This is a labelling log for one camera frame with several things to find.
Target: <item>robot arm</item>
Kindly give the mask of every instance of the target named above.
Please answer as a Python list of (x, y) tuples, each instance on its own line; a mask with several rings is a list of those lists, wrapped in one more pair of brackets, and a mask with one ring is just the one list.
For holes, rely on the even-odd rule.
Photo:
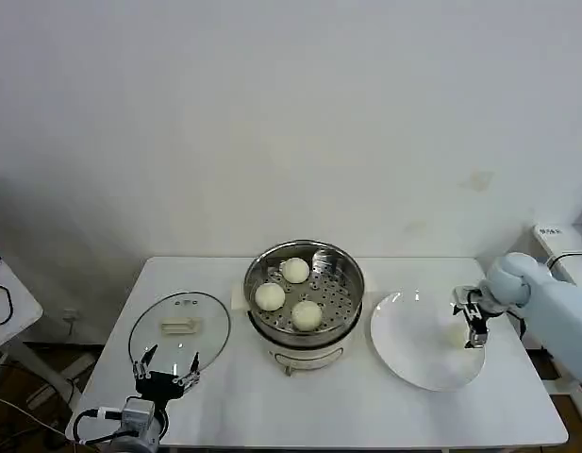
[(455, 296), (457, 310), (465, 312), (472, 336), (475, 327), (481, 331), (481, 322), (474, 326), (467, 310), (478, 309), (485, 323), (513, 307), (521, 308), (528, 330), (582, 382), (581, 288), (554, 279), (528, 255), (510, 253), (494, 262), (479, 288), (460, 287)]

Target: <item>wall outlet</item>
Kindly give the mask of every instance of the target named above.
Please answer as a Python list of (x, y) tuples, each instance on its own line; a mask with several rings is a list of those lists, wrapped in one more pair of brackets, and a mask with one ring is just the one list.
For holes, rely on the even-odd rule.
[(77, 309), (64, 309), (62, 312), (62, 319), (67, 322), (78, 321), (81, 317), (81, 313)]

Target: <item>table leg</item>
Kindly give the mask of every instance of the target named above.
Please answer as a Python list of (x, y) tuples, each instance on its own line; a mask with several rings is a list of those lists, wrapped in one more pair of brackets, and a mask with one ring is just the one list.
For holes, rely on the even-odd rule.
[(33, 373), (47, 380), (62, 395), (64, 401), (68, 402), (69, 407), (72, 410), (75, 409), (76, 403), (81, 397), (81, 392), (75, 386), (72, 386), (63, 375), (42, 361), (30, 347), (14, 337), (6, 344), (3, 344), (0, 349), (7, 352), (12, 358), (19, 361)]

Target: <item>white plate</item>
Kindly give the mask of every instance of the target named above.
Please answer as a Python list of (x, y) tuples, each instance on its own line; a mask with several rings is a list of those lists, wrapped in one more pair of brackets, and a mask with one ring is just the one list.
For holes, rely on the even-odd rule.
[(450, 294), (391, 294), (371, 318), (381, 359), (400, 378), (435, 392), (459, 389), (481, 371), (485, 349), (464, 349), (467, 332), (462, 313), (452, 314)]

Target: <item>white wall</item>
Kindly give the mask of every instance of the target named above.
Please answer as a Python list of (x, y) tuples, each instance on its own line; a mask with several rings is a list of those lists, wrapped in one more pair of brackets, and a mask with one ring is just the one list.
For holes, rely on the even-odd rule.
[(152, 255), (492, 256), (581, 210), (582, 2), (0, 1), (0, 241), (88, 341)]

